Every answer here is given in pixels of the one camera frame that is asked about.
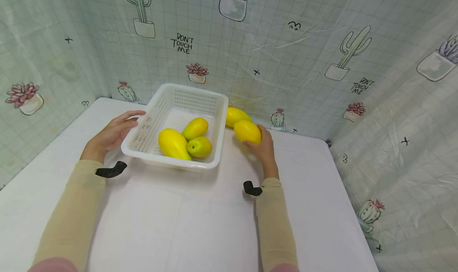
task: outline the pink sleeve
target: pink sleeve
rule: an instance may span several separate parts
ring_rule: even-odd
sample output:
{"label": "pink sleeve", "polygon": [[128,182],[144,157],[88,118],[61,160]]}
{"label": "pink sleeve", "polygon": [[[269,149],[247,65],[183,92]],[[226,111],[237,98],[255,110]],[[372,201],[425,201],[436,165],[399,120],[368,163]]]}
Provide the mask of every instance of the pink sleeve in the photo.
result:
{"label": "pink sleeve", "polygon": [[281,263],[272,268],[270,272],[299,272],[299,270],[292,264]]}
{"label": "pink sleeve", "polygon": [[53,257],[33,265],[28,272],[78,272],[78,270],[69,260]]}

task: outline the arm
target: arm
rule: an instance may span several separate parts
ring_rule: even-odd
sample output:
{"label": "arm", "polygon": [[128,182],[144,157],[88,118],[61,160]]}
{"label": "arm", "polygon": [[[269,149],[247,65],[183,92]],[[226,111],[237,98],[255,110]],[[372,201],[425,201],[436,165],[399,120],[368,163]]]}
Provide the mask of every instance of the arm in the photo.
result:
{"label": "arm", "polygon": [[244,142],[262,163],[262,194],[256,200],[260,254],[265,272],[298,272],[296,244],[274,157],[274,142],[264,127],[259,145]]}
{"label": "arm", "polygon": [[46,224],[29,272],[85,271],[106,182],[95,172],[103,167],[107,152],[117,148],[137,125],[136,118],[129,118],[143,114],[144,111],[124,113],[87,143]]}

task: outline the hand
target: hand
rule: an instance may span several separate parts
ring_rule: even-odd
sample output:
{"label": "hand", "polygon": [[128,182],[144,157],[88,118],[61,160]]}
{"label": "hand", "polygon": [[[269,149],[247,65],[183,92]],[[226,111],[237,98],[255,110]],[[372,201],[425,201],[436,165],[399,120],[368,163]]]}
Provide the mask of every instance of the hand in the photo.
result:
{"label": "hand", "polygon": [[138,118],[130,117],[145,115],[145,113],[142,110],[127,111],[123,115],[114,118],[87,143],[80,160],[94,160],[103,163],[106,154],[118,148],[130,129],[138,124]]}
{"label": "hand", "polygon": [[278,179],[278,167],[274,155],[274,140],[272,140],[272,136],[266,128],[262,125],[258,125],[258,128],[262,134],[261,142],[256,145],[245,140],[243,143],[251,149],[256,158],[261,162],[264,171],[264,179]]}

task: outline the left hand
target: left hand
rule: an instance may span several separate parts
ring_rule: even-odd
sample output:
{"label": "left hand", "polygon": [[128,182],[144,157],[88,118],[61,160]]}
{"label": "left hand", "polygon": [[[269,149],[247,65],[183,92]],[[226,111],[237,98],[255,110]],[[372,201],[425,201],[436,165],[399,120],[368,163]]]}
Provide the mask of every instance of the left hand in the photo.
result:
{"label": "left hand", "polygon": [[94,160],[103,163],[105,155],[109,151],[118,148],[130,129],[138,124],[138,118],[131,117],[145,115],[145,113],[142,110],[127,111],[123,115],[114,118],[87,143],[80,160]]}

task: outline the patterned fabric backdrop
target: patterned fabric backdrop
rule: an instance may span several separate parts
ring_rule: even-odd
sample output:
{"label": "patterned fabric backdrop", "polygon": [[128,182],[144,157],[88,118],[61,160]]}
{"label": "patterned fabric backdrop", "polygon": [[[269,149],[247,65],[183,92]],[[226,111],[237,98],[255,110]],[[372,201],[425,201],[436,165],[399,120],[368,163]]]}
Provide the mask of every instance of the patterned fabric backdrop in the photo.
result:
{"label": "patterned fabric backdrop", "polygon": [[96,98],[195,86],[325,140],[380,271],[457,271],[457,1],[0,0],[0,185]]}

